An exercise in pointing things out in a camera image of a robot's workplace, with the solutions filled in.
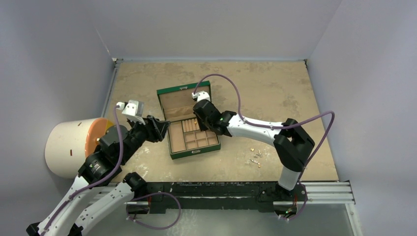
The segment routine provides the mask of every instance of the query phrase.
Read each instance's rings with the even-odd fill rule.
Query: wall
[[[341,0],[88,0],[112,57],[306,59]]]
[[[308,69],[367,235],[417,232],[417,2],[343,0]]]
[[[68,190],[46,140],[60,122],[100,116],[113,67],[81,0],[0,2],[2,235],[24,235]]]

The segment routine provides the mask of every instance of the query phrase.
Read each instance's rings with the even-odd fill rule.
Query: tabletop
[[[319,113],[304,61],[292,62],[123,62],[111,92],[106,117],[114,121],[113,106],[129,99],[145,103],[143,116],[164,119],[157,89],[198,82],[210,73],[231,78],[241,96],[245,117],[298,122]],[[237,111],[235,90],[221,77],[210,77],[211,95],[220,112]],[[118,112],[122,125],[130,127]],[[317,144],[324,134],[320,119],[303,125]],[[275,148],[241,137],[220,136],[221,150],[172,160],[167,139],[145,142],[122,167],[113,181],[121,181],[129,172],[137,172],[146,181],[270,181],[278,180],[282,170]],[[252,163],[254,153],[262,157]],[[302,180],[338,180],[327,140],[307,166]]]

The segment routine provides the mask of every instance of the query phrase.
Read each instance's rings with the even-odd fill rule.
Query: box lid
[[[156,91],[165,120],[175,121],[195,117],[193,106],[196,102],[191,97],[191,93],[196,85],[197,83],[193,83]],[[210,81],[200,83],[197,92],[203,90],[211,96]]]

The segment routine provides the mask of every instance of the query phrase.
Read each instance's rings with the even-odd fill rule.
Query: white cylinder
[[[113,124],[105,118],[63,122],[55,126],[45,147],[49,169],[63,178],[74,178],[86,158],[92,154]]]

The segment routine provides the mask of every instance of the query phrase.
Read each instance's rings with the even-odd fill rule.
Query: green jewelry box
[[[196,102],[191,93],[196,85],[197,83],[156,91],[165,120],[171,121],[166,138],[172,159],[220,150],[221,147],[219,137],[214,132],[200,131],[197,118],[193,114]],[[197,92],[202,90],[211,97],[210,81],[200,83]]]

